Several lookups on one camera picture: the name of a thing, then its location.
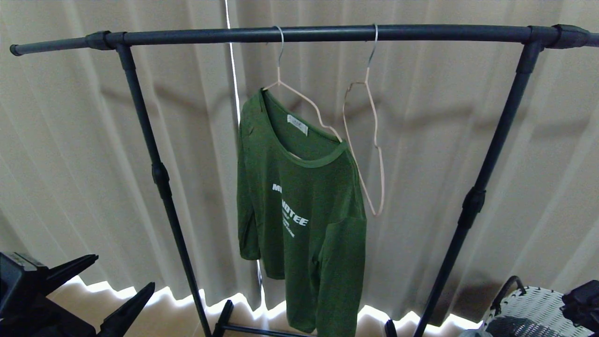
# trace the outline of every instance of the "curtain fold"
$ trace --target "curtain fold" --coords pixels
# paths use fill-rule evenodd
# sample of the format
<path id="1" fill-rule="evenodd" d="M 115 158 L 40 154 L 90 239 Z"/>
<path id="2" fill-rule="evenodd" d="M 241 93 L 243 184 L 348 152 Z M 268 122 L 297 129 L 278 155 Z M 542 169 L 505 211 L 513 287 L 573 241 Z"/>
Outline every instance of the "curtain fold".
<path id="1" fill-rule="evenodd" d="M 220 1 L 1 4 L 0 249 L 55 266 L 95 253 L 82 274 L 120 290 L 150 281 L 189 294 L 116 53 L 13 57 L 11 43 L 100 31 L 226 28 Z M 599 3 L 496 1 L 230 1 L 232 28 L 456 23 L 579 25 L 599 31 Z M 347 85 L 363 80 L 373 43 L 287 43 L 282 79 L 342 132 Z M 379 41 L 370 86 L 379 113 L 386 206 L 369 218 L 363 305 L 400 319 L 419 312 L 476 179 L 522 46 Z M 261 302 L 257 264 L 238 252 L 237 102 L 276 80 L 280 43 L 134 47 L 140 83 L 193 268 L 209 305 Z M 547 50 L 516 116 L 437 308 L 478 320 L 512 274 L 561 292 L 599 278 L 599 50 Z M 310 106 L 274 95 L 313 125 Z M 352 91 L 349 130 L 379 196 L 366 93 Z M 268 308 L 284 300 L 264 280 Z"/>

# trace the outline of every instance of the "white clothing tag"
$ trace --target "white clothing tag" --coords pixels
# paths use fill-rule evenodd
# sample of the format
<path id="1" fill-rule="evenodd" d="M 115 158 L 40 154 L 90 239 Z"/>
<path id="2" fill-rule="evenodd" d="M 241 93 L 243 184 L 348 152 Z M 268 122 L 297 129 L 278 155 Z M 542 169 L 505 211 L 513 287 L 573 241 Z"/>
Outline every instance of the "white clothing tag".
<path id="1" fill-rule="evenodd" d="M 297 118 L 287 115 L 287 123 L 293 124 L 296 128 L 298 128 L 305 135 L 308 135 L 308 126 L 302 122 L 300 122 Z"/>

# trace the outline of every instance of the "green sweatshirt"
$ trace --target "green sweatshirt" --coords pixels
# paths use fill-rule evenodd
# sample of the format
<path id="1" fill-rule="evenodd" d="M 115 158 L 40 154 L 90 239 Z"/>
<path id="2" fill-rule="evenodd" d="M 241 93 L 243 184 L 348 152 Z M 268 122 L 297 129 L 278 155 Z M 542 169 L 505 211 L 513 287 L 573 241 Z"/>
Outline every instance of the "green sweatshirt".
<path id="1" fill-rule="evenodd" d="M 364 277 L 366 216 L 346 142 L 310 126 L 260 90 L 239 127 L 241 256 L 285 279 L 289 324 L 354 336 Z"/>

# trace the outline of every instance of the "clothes rack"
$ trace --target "clothes rack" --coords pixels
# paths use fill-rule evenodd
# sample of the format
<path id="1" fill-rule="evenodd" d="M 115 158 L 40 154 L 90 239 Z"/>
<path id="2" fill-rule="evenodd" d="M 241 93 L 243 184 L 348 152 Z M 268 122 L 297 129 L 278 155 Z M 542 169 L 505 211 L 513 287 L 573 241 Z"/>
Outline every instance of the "clothes rack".
<path id="1" fill-rule="evenodd" d="M 282 28 L 286 42 L 313 41 L 372 41 L 375 37 L 373 26 L 312 26 Z M 437 278 L 430 292 L 422 318 L 414 333 L 421 337 L 426 324 L 431 319 L 443 287 L 455 264 L 459 251 L 464 243 L 468 230 L 472 227 L 476 215 L 485 202 L 486 185 L 501 153 L 507 134 L 510 130 L 518 106 L 526 89 L 528 79 L 533 72 L 539 54 L 545 49 L 569 49 L 575 47 L 599 47 L 599 33 L 591 33 L 585 29 L 570 25 L 542 26 L 488 26 L 488 25 L 380 25 L 379 41 L 493 41 L 521 43 L 524 45 L 512 88 L 507 97 L 495 134 L 489 145 L 485 160 L 474 186 L 465 196 L 458 226 Z M 276 332 L 254 329 L 229 323 L 234 309 L 233 303 L 227 301 L 220 314 L 214 331 L 211 332 L 202 303 L 199 298 L 198 284 L 193 273 L 189 253 L 185 245 L 181 226 L 177 217 L 171 195 L 168 172 L 160 159 L 156 140 L 152 132 L 146 104 L 141 92 L 140 83 L 135 70 L 135 62 L 131 54 L 132 46 L 155 44 L 188 44 L 188 43 L 264 43 L 281 41 L 281 33 L 277 28 L 237 28 L 237 29 L 194 29 L 183 31 L 150 31 L 150 32 L 96 32 L 85 37 L 69 38 L 30 44 L 13 44 L 10 51 L 15 56 L 30 53 L 49 52 L 91 48 L 96 50 L 116 50 L 125 71 L 129 90 L 135 104 L 137 116 L 143 131 L 144 139 L 152 161 L 152 176 L 164 203 L 168 220 L 177 244 L 179 256 L 193 302 L 198 311 L 199 320 L 206 337 L 222 337 L 225 331 L 246 332 L 255 335 L 307 337 L 296 333 Z M 385 324 L 387 337 L 397 337 L 393 321 Z"/>

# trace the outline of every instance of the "shirt sleeve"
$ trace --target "shirt sleeve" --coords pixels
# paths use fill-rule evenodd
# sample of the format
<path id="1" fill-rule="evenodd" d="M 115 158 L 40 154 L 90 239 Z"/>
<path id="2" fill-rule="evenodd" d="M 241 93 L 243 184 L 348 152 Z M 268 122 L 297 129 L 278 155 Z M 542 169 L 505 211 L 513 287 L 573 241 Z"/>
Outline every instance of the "shirt sleeve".
<path id="1" fill-rule="evenodd" d="M 320 251 L 319 337 L 355 336 L 364 280 L 366 220 L 328 224 Z"/>
<path id="2" fill-rule="evenodd" d="M 239 150 L 237 153 L 237 229 L 241 257 L 246 260 L 260 259 L 258 246 L 258 229 L 252 198 L 250 194 L 248 174 L 245 165 L 243 133 L 240 126 Z"/>

